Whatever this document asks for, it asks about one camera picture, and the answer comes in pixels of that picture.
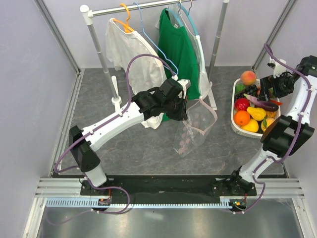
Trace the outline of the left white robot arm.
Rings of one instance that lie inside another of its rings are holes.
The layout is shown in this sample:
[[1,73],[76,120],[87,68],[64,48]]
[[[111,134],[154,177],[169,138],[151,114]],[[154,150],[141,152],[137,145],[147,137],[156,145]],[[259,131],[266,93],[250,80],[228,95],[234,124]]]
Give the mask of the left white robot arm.
[[186,91],[190,85],[188,79],[169,78],[160,87],[137,93],[123,108],[103,120],[83,129],[78,126],[70,129],[70,152],[96,194],[103,195],[109,188],[96,151],[121,132],[151,117],[166,114],[172,120],[187,120]]

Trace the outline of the yellow squash toy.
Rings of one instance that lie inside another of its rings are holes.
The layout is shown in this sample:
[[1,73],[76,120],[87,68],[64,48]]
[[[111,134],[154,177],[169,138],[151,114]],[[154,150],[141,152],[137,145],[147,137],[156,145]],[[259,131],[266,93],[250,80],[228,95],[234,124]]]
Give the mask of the yellow squash toy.
[[256,121],[262,121],[266,116],[266,111],[262,108],[247,107],[247,112]]

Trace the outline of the orange toy fruit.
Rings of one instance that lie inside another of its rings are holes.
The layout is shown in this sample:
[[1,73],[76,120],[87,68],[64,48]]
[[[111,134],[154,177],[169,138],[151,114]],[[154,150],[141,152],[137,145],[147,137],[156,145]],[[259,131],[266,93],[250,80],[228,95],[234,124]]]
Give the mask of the orange toy fruit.
[[240,110],[234,114],[233,120],[238,126],[245,126],[250,122],[251,116],[247,111]]

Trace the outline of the clear pink-dotted zip bag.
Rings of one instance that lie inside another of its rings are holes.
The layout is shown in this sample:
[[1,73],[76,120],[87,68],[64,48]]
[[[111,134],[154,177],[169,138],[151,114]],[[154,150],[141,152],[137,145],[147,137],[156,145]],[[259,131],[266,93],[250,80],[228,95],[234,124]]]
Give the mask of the clear pink-dotted zip bag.
[[173,149],[184,157],[204,144],[211,128],[217,121],[217,114],[202,98],[192,101],[186,110],[187,120],[178,124]]

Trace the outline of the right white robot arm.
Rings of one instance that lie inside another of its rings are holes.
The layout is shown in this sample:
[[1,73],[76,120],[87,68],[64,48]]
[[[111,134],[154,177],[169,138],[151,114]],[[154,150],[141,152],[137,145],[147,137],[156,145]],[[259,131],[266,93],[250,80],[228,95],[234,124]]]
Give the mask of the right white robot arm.
[[255,156],[234,171],[226,183],[230,195],[255,195],[257,178],[270,165],[281,164],[293,155],[314,133],[310,112],[317,95],[317,58],[301,59],[295,69],[281,60],[271,59],[273,75],[260,79],[259,99],[268,102],[269,89],[276,98],[293,96],[286,115],[280,115],[261,137],[262,146]]

